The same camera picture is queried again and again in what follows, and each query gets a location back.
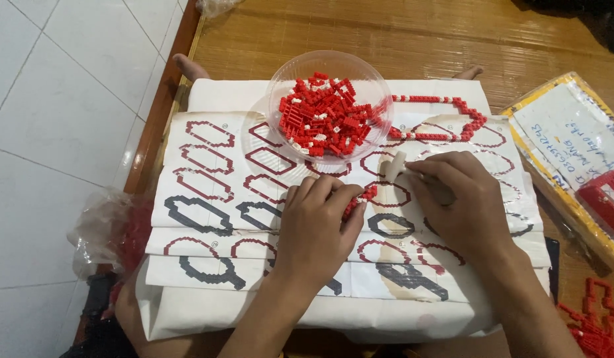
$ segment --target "clear plastic bag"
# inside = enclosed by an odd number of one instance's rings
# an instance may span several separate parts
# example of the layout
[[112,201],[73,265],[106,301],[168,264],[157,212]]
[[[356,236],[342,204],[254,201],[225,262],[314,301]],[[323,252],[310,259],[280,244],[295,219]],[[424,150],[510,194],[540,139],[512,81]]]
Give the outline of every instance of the clear plastic bag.
[[230,10],[243,0],[198,0],[196,9],[208,19],[213,19],[218,15]]
[[66,238],[75,246],[73,272],[81,279],[112,265],[116,273],[133,272],[152,231],[152,201],[107,187],[91,194],[75,228]]

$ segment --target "wooden table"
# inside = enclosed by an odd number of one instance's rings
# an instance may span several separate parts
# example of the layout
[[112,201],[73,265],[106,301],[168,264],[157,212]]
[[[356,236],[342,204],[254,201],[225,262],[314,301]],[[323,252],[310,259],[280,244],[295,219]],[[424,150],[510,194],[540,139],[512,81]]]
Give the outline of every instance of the wooden table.
[[[527,10],[519,0],[246,0],[230,13],[199,22],[190,1],[173,53],[187,53],[215,80],[266,80],[289,59],[338,50],[372,64],[386,79],[451,77],[480,64],[492,112],[549,79],[576,71],[614,110],[614,55],[573,17]],[[190,83],[168,61],[148,117],[126,192],[153,192],[168,117],[185,110]],[[581,310],[587,277],[614,286],[614,272],[568,232],[540,198],[545,235],[561,243],[559,300]]]

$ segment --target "forearm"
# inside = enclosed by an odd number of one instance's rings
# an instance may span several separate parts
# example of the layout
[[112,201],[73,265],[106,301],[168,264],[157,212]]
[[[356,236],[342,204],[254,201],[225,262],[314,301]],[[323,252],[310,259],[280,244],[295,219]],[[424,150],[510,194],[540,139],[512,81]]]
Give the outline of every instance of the forearm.
[[584,357],[520,248],[505,251],[487,269],[475,269],[513,357]]
[[265,278],[219,358],[277,357],[315,297],[292,285],[272,274]]

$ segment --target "white tile floor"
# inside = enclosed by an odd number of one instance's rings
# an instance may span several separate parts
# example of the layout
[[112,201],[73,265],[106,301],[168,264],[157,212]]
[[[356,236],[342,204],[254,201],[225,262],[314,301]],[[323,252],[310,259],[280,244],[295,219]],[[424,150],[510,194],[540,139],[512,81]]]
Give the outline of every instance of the white tile floor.
[[185,0],[0,0],[0,357],[58,356],[87,285],[66,232],[123,188]]

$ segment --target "hand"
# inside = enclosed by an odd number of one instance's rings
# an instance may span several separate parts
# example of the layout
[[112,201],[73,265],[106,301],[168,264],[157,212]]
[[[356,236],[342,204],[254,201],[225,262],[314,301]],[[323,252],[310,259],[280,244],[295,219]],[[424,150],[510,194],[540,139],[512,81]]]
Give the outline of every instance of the hand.
[[472,153],[441,153],[408,162],[406,167],[433,175],[453,190],[457,199],[443,207],[426,184],[411,175],[413,192],[429,223],[466,261],[476,267],[485,266],[509,251],[523,253],[510,237],[499,181]]
[[359,185],[345,185],[329,175],[318,180],[308,176],[300,187],[290,187],[270,276],[315,296],[355,246],[366,203],[359,203],[345,224],[342,215],[349,201],[363,192]]

